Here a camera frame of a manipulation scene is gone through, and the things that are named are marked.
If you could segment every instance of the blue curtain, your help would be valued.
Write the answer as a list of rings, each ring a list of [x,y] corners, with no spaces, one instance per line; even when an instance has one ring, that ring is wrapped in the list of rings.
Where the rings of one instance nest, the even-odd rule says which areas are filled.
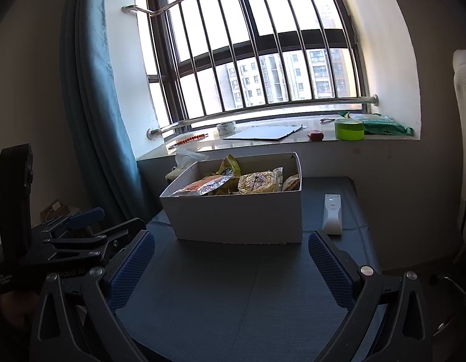
[[[158,211],[122,120],[109,57],[104,0],[65,0],[60,66],[63,101],[91,204],[104,226]]]

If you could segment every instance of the white box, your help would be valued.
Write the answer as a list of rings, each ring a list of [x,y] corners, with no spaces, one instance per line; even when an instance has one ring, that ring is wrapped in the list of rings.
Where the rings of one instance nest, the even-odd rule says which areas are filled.
[[[283,167],[283,179],[298,174],[297,191],[222,196],[169,197],[218,171],[222,160],[196,162],[160,199],[179,239],[229,244],[282,244],[302,241],[302,171],[295,152],[236,158],[242,175]]]

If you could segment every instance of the white paper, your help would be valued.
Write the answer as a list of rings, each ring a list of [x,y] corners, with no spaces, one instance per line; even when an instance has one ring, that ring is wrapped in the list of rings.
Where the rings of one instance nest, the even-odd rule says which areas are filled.
[[[226,139],[231,140],[280,140],[299,131],[302,126],[254,126]]]

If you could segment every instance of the white remote control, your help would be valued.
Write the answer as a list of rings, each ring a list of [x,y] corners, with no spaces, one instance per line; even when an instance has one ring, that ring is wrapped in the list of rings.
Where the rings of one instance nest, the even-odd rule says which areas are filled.
[[[342,205],[340,194],[326,194],[322,231],[336,236],[342,235]]]

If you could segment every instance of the silver bolt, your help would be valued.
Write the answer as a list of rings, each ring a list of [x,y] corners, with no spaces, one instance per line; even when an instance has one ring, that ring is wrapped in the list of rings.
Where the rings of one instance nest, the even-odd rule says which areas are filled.
[[[407,276],[407,278],[409,280],[416,280],[417,279],[416,272],[413,272],[413,271],[408,271],[406,276]]]
[[[104,270],[101,267],[94,267],[89,271],[92,276],[100,276],[102,272],[104,272]]]
[[[366,276],[372,276],[374,274],[374,270],[368,265],[364,265],[362,268],[360,268],[360,272]]]
[[[54,282],[55,280],[57,280],[57,277],[58,275],[55,272],[52,272],[48,274],[45,279],[47,280],[47,282]]]

